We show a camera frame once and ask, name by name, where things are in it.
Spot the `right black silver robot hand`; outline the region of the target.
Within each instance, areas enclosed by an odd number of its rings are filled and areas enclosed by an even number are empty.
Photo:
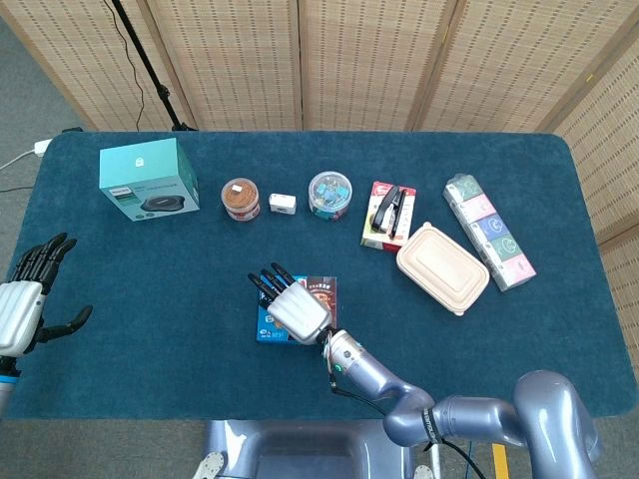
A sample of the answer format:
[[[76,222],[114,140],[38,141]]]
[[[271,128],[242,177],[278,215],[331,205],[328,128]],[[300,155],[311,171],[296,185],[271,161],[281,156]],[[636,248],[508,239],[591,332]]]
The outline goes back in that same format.
[[[261,274],[248,274],[249,281],[264,294],[262,306],[299,344],[323,343],[337,328],[331,326],[332,315],[307,288],[301,286],[280,264]]]

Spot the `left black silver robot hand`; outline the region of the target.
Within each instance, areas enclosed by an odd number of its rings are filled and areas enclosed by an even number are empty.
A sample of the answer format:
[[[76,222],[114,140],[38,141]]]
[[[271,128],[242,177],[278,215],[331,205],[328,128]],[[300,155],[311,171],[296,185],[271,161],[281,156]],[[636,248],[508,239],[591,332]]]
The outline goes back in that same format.
[[[93,312],[87,305],[71,321],[46,326],[43,308],[65,255],[75,239],[60,233],[26,250],[9,279],[0,283],[0,358],[17,359],[36,344],[71,335],[84,326]]]

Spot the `blue brown cookie box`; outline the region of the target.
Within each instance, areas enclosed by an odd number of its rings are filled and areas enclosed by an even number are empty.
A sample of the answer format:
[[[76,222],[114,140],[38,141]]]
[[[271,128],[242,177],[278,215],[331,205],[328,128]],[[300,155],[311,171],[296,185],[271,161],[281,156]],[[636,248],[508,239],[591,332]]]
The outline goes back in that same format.
[[[298,281],[298,278],[304,278],[307,281],[307,289],[330,311],[331,326],[337,328],[337,277],[295,274],[294,279]],[[262,306],[261,301],[264,298],[264,294],[259,292],[256,341],[266,344],[296,343],[284,327]]]

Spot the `teal speaker retail box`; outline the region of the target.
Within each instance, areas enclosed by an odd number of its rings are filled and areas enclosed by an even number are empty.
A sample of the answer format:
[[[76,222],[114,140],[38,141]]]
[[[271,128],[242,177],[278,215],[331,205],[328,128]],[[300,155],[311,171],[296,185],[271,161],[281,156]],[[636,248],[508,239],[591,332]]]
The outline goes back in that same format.
[[[99,189],[133,222],[200,209],[198,177],[175,138],[101,150]]]

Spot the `clear jar of binder clips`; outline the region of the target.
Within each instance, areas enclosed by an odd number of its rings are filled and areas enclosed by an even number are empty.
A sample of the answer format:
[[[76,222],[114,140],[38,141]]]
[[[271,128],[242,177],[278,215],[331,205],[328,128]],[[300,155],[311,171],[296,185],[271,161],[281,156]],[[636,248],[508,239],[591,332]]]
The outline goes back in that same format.
[[[325,171],[315,175],[309,184],[311,212],[326,221],[335,222],[347,211],[352,198],[352,185],[343,174]]]

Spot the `clear jar with brown snack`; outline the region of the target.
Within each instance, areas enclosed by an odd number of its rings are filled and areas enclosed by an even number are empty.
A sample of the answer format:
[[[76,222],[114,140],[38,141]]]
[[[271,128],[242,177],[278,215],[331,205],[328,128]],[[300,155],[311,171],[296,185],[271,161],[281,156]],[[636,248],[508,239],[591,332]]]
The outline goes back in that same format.
[[[237,222],[251,221],[261,210],[258,187],[246,178],[229,180],[222,188],[221,200],[227,214]]]

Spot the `black stapler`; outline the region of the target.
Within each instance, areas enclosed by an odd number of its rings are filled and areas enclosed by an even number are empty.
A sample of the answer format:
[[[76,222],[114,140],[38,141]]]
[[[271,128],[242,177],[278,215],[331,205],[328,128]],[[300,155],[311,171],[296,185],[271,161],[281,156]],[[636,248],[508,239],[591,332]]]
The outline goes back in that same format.
[[[406,192],[400,186],[390,188],[371,219],[374,232],[388,234],[392,240],[395,238],[405,197]]]

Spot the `blue-grey robot torso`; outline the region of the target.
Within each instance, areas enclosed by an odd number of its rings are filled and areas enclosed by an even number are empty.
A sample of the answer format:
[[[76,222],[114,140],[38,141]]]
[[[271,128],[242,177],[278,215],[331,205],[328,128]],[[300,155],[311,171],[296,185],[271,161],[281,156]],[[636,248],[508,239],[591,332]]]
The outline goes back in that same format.
[[[413,450],[379,419],[213,420],[205,454],[224,457],[226,479],[412,479]]]

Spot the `dark blue table mat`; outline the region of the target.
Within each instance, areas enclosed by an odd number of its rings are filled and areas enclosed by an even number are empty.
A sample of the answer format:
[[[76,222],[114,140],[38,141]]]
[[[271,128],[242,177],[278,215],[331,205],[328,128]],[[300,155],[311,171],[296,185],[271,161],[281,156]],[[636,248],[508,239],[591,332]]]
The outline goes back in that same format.
[[[50,324],[91,317],[76,333],[21,359],[11,417],[365,418],[373,410],[328,388],[316,346],[256,341],[259,293],[248,274],[281,264],[337,277],[337,322],[405,381],[435,398],[509,399],[531,370],[568,377],[591,414],[622,414],[638,397],[632,366],[566,143],[554,135],[454,133],[181,133],[198,176],[197,212],[127,219],[99,189],[103,149],[148,133],[64,133],[40,167],[16,248],[66,233],[44,308]],[[352,185],[330,222],[309,207],[325,171]],[[416,190],[413,221],[468,240],[442,191],[475,176],[536,276],[490,284],[456,316],[396,266],[360,244],[376,181]],[[246,178],[260,213],[234,221],[223,186]],[[270,194],[297,198],[273,213]]]

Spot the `beige lidded lunch container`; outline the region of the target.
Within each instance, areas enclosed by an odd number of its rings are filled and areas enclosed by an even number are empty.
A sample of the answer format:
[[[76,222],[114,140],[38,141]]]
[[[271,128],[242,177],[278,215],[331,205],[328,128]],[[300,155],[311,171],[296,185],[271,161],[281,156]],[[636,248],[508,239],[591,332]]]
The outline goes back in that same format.
[[[463,316],[490,280],[487,267],[452,238],[425,222],[400,248],[397,267],[456,316]]]

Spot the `red white stapler package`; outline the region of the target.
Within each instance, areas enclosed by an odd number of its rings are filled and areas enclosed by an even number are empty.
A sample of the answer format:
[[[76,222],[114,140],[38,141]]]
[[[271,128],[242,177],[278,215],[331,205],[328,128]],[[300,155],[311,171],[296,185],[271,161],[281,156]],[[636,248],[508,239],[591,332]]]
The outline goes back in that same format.
[[[360,238],[360,244],[362,246],[398,252],[406,244],[410,236],[411,221],[416,197],[416,190],[413,188],[400,186],[403,190],[405,190],[406,197],[394,239],[391,239],[388,234],[376,233],[371,229],[371,219],[379,207],[383,197],[392,186],[393,184],[383,182],[373,183],[368,199],[363,231]]]

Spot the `multicolour tissue pack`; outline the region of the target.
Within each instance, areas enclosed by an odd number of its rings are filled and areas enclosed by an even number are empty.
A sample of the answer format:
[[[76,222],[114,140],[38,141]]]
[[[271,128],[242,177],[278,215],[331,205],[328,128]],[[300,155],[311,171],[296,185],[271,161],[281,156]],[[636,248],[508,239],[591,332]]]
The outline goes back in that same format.
[[[474,176],[456,174],[442,192],[502,292],[536,276],[533,265]]]

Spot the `yellow floor tape strip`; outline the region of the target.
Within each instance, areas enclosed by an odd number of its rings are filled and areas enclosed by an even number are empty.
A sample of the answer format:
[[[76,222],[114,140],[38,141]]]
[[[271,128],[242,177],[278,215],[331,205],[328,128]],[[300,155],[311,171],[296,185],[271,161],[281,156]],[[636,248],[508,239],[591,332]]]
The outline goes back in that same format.
[[[502,444],[491,445],[495,479],[509,479],[506,448]]]

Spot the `bamboo folding screen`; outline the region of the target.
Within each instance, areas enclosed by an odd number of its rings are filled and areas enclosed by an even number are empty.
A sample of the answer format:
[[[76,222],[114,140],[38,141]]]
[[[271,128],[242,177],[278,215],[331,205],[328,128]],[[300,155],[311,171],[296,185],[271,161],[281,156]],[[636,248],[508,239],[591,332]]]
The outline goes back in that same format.
[[[197,130],[544,132],[639,302],[639,0],[121,0]],[[170,131],[110,0],[0,0],[87,125]]]

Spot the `black tripod stand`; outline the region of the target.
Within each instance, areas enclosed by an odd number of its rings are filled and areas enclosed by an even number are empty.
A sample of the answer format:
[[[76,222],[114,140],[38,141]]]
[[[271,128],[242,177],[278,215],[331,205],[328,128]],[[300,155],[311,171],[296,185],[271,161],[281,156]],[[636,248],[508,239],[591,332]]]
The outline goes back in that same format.
[[[165,110],[167,111],[167,114],[169,115],[171,122],[173,124],[172,130],[173,131],[194,131],[194,128],[191,128],[190,126],[188,126],[185,122],[182,122],[179,120],[179,117],[175,111],[175,109],[173,108],[171,101],[170,101],[170,91],[169,89],[163,85],[155,71],[155,69],[153,68],[153,65],[144,49],[144,46],[142,45],[139,36],[137,35],[137,32],[126,12],[126,9],[124,8],[121,0],[110,0],[111,4],[114,6],[115,11],[117,12],[121,23],[123,24],[124,28],[127,31],[127,34],[129,36],[129,38],[131,39],[155,89],[157,92],[157,95],[159,97],[159,99],[161,100],[161,102],[163,103]]]

